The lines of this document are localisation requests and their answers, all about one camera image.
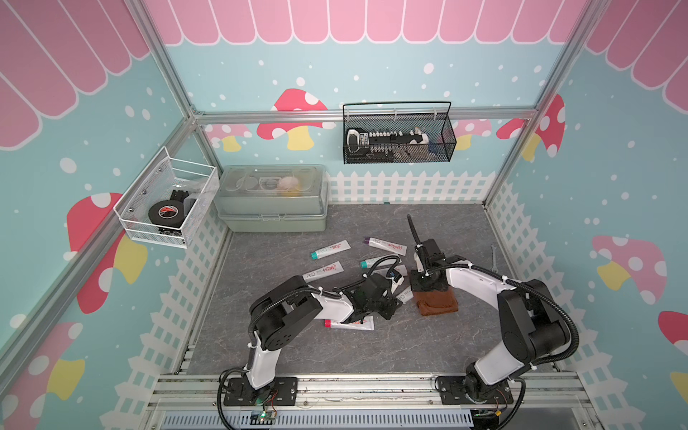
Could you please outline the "dark cap toothpaste tube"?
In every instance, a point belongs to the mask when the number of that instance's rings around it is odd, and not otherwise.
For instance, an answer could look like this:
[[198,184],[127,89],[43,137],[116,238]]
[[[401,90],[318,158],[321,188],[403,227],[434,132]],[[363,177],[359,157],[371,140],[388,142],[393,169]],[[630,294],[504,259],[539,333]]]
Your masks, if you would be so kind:
[[396,298],[401,301],[402,304],[408,303],[411,299],[414,299],[413,291],[410,287],[405,288]]
[[328,264],[322,268],[319,268],[315,271],[305,273],[303,275],[303,279],[306,282],[317,281],[318,279],[320,280],[323,278],[327,278],[327,277],[330,277],[330,276],[333,276],[335,274],[339,274],[342,272],[344,272],[344,269],[343,269],[343,266],[341,265],[341,263],[335,262],[335,263]]

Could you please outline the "brown microfiber cloth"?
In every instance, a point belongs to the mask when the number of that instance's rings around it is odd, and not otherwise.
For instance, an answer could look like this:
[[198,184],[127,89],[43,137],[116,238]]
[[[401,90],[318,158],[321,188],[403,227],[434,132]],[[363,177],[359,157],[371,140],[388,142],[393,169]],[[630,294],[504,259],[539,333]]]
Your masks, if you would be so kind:
[[414,299],[423,316],[445,315],[458,311],[458,302],[451,290],[415,291]]

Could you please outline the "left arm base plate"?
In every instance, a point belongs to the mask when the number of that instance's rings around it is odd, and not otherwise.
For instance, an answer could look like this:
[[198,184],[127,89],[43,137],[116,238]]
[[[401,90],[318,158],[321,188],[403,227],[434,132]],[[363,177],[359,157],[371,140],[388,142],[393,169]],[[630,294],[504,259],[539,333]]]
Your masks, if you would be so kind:
[[252,387],[245,377],[230,378],[221,388],[221,398],[226,407],[294,406],[297,386],[296,377],[276,377],[273,382],[260,389]]

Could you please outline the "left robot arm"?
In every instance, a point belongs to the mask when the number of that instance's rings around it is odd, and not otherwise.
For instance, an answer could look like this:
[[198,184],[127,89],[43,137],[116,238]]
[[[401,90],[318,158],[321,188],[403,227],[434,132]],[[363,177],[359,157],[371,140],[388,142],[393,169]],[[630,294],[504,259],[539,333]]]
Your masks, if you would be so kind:
[[219,393],[230,393],[234,382],[251,392],[271,386],[282,349],[315,320],[351,325],[371,315],[391,319],[402,306],[394,294],[403,283],[396,270],[400,263],[397,255],[382,257],[360,279],[333,291],[315,288],[297,275],[257,299],[249,310],[247,364],[220,374]]

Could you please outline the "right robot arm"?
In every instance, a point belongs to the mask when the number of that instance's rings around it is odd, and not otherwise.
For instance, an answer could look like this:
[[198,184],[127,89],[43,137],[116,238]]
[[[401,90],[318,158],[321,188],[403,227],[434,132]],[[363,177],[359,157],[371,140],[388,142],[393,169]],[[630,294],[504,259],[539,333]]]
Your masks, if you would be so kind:
[[508,382],[547,363],[570,356],[580,346],[578,328],[542,281],[516,281],[445,255],[433,239],[421,240],[410,215],[417,269],[410,286],[423,316],[458,310],[455,290],[471,294],[498,311],[501,340],[485,356],[469,364],[459,383],[467,401],[487,403],[506,393]]

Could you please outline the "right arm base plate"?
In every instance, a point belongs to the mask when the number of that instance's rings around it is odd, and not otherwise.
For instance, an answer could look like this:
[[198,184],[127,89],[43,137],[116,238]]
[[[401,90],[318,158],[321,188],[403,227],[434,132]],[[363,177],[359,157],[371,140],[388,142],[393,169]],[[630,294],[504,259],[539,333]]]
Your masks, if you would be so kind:
[[437,376],[435,390],[444,405],[495,405],[514,402],[507,381],[484,384],[477,376]]

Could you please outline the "purple cap toothpaste tube top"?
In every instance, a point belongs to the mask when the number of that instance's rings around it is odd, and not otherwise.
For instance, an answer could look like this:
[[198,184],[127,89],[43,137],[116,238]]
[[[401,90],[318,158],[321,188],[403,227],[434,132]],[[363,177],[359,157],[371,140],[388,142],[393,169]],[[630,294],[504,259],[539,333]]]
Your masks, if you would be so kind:
[[364,243],[370,247],[385,250],[398,255],[405,255],[407,252],[406,245],[395,244],[378,238],[365,238]]

